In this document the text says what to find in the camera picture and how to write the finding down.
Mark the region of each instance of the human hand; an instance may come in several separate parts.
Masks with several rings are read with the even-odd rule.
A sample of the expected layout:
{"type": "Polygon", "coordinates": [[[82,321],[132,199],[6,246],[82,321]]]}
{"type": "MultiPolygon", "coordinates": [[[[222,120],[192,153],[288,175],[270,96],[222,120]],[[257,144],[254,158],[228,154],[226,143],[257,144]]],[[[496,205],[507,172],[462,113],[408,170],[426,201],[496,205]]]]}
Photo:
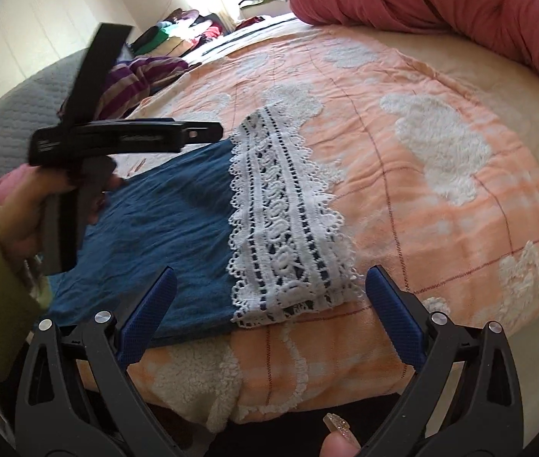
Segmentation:
{"type": "MultiPolygon", "coordinates": [[[[122,184],[121,178],[112,175],[106,190],[116,190],[122,184]]],[[[22,268],[26,259],[42,251],[39,227],[45,198],[76,187],[66,170],[36,168],[7,196],[0,208],[0,248],[15,272],[22,268]]],[[[98,215],[106,204],[104,194],[99,195],[90,208],[89,224],[98,222],[98,215]]]]}
{"type": "Polygon", "coordinates": [[[354,457],[360,444],[350,431],[350,425],[335,414],[327,414],[323,421],[331,433],[322,443],[320,457],[354,457]]]}

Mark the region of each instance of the silver screw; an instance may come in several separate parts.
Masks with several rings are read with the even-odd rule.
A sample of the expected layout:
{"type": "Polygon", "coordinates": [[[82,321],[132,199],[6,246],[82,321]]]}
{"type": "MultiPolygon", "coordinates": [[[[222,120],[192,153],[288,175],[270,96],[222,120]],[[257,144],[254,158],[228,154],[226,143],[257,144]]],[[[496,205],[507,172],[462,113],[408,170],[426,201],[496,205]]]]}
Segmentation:
{"type": "Polygon", "coordinates": [[[100,311],[99,313],[96,313],[96,316],[94,316],[94,321],[97,323],[106,323],[111,319],[111,313],[109,311],[100,311]]]}
{"type": "Polygon", "coordinates": [[[447,316],[445,316],[443,313],[435,313],[430,318],[435,325],[447,324],[447,316]]]}
{"type": "Polygon", "coordinates": [[[44,319],[39,322],[39,329],[45,331],[46,329],[51,328],[51,319],[44,319]]]}
{"type": "Polygon", "coordinates": [[[497,321],[490,321],[490,330],[494,333],[502,333],[502,325],[497,321]]]}

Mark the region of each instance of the blue fabric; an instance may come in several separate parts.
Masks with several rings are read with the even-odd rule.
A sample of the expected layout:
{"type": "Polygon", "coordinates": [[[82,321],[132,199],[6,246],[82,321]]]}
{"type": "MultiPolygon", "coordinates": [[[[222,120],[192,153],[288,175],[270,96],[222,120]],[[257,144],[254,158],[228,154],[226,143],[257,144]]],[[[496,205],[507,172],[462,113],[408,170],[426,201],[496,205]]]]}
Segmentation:
{"type": "Polygon", "coordinates": [[[227,333],[235,280],[226,271],[233,192],[229,139],[197,149],[130,179],[88,227],[77,266],[51,278],[49,317],[73,325],[115,310],[166,265],[178,293],[152,346],[227,333]]]}

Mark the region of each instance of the gray quilted cover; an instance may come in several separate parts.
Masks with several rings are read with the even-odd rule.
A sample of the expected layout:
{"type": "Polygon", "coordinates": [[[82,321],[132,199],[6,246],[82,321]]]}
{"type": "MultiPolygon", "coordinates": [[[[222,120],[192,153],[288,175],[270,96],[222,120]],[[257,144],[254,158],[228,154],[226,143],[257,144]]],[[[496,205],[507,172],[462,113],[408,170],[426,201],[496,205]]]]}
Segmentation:
{"type": "Polygon", "coordinates": [[[0,177],[26,161],[34,130],[57,123],[82,56],[78,51],[57,61],[0,99],[0,177]]]}

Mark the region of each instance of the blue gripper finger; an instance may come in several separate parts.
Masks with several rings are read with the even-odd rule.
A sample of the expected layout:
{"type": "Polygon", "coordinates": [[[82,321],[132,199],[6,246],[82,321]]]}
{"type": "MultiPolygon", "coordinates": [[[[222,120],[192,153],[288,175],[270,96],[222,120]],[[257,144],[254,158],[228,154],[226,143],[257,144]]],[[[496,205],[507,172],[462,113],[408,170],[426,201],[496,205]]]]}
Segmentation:
{"type": "Polygon", "coordinates": [[[426,362],[424,332],[402,301],[403,292],[374,266],[367,272],[365,293],[401,361],[420,371],[426,362]]]}
{"type": "Polygon", "coordinates": [[[119,332],[115,357],[125,370],[143,357],[149,342],[176,297],[176,274],[166,268],[151,286],[119,332]]]}

